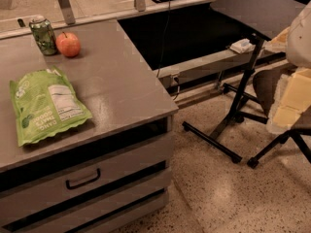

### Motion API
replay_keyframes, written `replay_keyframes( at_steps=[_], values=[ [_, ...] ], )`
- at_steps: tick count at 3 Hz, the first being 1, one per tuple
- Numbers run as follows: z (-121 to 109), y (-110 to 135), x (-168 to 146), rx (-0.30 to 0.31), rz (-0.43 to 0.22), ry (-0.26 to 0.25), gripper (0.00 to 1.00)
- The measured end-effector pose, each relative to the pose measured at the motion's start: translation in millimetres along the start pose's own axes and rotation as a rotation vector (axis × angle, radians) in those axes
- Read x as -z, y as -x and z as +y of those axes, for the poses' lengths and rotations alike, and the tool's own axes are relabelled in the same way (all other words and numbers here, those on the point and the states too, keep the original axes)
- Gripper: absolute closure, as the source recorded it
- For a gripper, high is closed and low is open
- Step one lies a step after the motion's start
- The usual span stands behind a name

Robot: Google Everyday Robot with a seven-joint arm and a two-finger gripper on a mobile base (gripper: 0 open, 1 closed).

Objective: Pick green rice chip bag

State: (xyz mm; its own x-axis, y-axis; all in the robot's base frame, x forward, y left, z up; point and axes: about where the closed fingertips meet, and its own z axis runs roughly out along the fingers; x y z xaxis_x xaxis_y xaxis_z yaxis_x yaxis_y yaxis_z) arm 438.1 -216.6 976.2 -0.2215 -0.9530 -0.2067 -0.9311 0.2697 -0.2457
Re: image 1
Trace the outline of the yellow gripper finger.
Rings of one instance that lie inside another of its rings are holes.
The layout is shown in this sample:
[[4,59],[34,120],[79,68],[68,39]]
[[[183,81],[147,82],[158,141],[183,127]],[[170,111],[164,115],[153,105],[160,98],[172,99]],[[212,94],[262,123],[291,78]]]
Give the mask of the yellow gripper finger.
[[274,99],[272,125],[290,129],[311,106],[311,70],[298,68],[290,76],[282,74]]

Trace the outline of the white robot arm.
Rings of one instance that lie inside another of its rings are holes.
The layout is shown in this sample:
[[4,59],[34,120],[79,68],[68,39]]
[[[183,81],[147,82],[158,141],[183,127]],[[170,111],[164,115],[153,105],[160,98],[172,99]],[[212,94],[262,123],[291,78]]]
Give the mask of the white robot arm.
[[285,132],[311,106],[311,2],[286,31],[287,60],[297,67],[277,82],[274,103],[269,112],[271,132]]

